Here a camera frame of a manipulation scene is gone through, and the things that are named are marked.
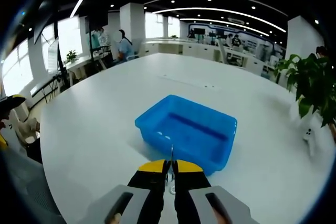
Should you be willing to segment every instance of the wall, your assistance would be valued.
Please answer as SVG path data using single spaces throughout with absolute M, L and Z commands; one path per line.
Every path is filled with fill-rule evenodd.
M 25 86 L 20 92 L 27 100 L 26 104 L 28 107 L 33 106 L 40 99 L 43 98 L 43 94 L 40 92 L 36 96 L 32 97 L 30 91 L 40 82 L 44 82 L 49 79 L 49 74 L 45 69 L 43 54 L 42 54 L 42 44 L 41 37 L 38 38 L 36 44 L 34 44 L 34 38 L 28 40 L 28 53 L 31 72 L 33 74 L 33 80 Z M 50 87 L 47 87 L 45 92 L 49 93 L 51 91 Z
M 288 21 L 287 53 L 286 59 L 291 54 L 307 58 L 316 48 L 323 46 L 322 36 L 304 18 L 298 16 Z

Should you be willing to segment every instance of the person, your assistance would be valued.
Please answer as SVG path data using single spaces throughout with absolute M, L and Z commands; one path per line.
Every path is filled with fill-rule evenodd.
M 135 55 L 135 53 L 134 53 L 132 42 L 129 39 L 127 39 L 127 37 L 125 36 L 125 31 L 122 29 L 120 29 L 119 31 L 121 32 L 122 38 L 119 43 L 118 59 L 122 62 L 125 62 L 127 61 L 128 56 L 133 56 Z
M 232 34 L 229 34 L 229 36 L 226 37 L 226 40 L 225 40 L 226 47 L 232 47 L 232 37 L 233 37 Z
M 36 137 L 36 132 L 40 132 L 40 123 L 36 118 L 28 119 L 26 122 L 18 121 L 10 117 L 10 110 L 2 111 L 0 114 L 0 130 L 6 128 L 3 120 L 11 119 L 16 135 L 20 143 L 26 148 L 27 156 L 42 164 L 40 139 L 36 139 L 33 143 L 28 144 L 28 137 Z
M 235 37 L 232 39 L 232 46 L 239 47 L 241 43 L 242 41 L 239 39 L 238 34 L 236 34 Z
M 316 48 L 317 58 L 328 57 L 327 49 L 324 46 L 320 46 Z
M 98 41 L 101 47 L 106 47 L 110 45 L 109 37 L 105 33 L 104 28 L 99 27 L 97 29 Z
M 188 34 L 187 37 L 190 38 L 190 39 L 194 39 L 195 38 L 195 31 L 194 31 L 194 29 L 191 29 L 189 31 L 189 34 Z

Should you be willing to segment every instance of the hair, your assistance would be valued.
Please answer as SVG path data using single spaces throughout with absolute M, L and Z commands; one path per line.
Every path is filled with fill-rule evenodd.
M 125 31 L 124 31 L 123 29 L 119 29 L 119 31 L 120 31 L 121 34 L 122 34 L 122 38 L 128 40 L 128 42 L 129 42 L 131 45 L 133 45 L 133 43 L 132 43 L 129 39 L 127 39 L 127 37 L 125 36 Z
M 320 46 L 316 48 L 316 53 L 323 55 L 323 56 L 328 56 L 328 51 L 324 46 Z

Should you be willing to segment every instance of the computer monitor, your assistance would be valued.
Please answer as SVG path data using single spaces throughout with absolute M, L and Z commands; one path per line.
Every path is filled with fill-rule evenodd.
M 220 37 L 220 38 L 224 38 L 224 30 L 217 29 L 216 32 L 217 32 L 217 36 L 218 36 L 218 37 Z
M 194 32 L 195 32 L 195 34 L 204 35 L 205 34 L 205 29 L 195 28 Z

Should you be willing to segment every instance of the white column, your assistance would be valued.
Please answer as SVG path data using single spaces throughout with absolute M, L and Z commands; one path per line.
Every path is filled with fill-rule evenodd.
M 163 37 L 168 38 L 168 17 L 163 17 Z
M 145 40 L 145 13 L 142 4 L 128 3 L 120 8 L 120 27 L 132 41 L 134 50 L 139 51 Z
M 180 21 L 180 37 L 186 38 L 189 34 L 189 23 Z
M 89 34 L 85 31 L 85 17 L 79 18 L 80 41 L 82 42 L 83 55 L 90 55 Z
M 119 12 L 108 13 L 108 22 L 109 39 L 111 41 L 111 52 L 113 54 L 113 58 L 116 59 L 118 56 L 118 44 L 113 40 L 113 34 L 115 31 L 120 29 Z
M 315 54 L 316 48 L 323 46 L 323 38 L 304 18 L 298 16 L 288 21 L 286 59 L 296 54 L 307 58 Z

